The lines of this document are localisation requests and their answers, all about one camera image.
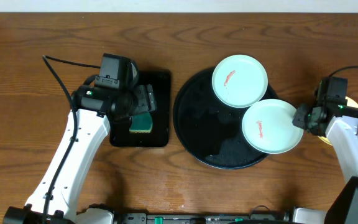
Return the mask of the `green scrubbing sponge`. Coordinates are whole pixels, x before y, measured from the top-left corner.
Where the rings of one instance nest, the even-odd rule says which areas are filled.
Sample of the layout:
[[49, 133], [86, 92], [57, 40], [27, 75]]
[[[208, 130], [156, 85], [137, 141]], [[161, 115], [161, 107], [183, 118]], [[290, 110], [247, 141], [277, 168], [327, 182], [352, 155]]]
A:
[[134, 115], [129, 128], [130, 133], [150, 133], [153, 128], [152, 117], [149, 112]]

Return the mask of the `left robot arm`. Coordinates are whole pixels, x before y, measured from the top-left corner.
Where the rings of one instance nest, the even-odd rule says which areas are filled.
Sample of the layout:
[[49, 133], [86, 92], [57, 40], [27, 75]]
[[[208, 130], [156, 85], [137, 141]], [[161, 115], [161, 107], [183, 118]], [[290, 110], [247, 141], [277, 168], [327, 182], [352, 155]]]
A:
[[114, 223], [114, 212], [102, 205], [77, 214], [78, 198], [115, 120], [156, 110], [153, 88], [82, 85], [70, 103], [66, 130], [42, 181], [23, 208], [7, 209], [3, 223]]

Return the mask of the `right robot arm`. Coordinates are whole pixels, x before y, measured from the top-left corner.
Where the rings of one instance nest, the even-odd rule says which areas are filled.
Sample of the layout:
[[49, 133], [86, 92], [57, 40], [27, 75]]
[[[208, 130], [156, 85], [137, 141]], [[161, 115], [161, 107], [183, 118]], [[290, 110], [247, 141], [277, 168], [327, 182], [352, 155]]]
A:
[[324, 218], [325, 223], [358, 223], [358, 108], [327, 103], [296, 109], [293, 125], [332, 144], [346, 185]]

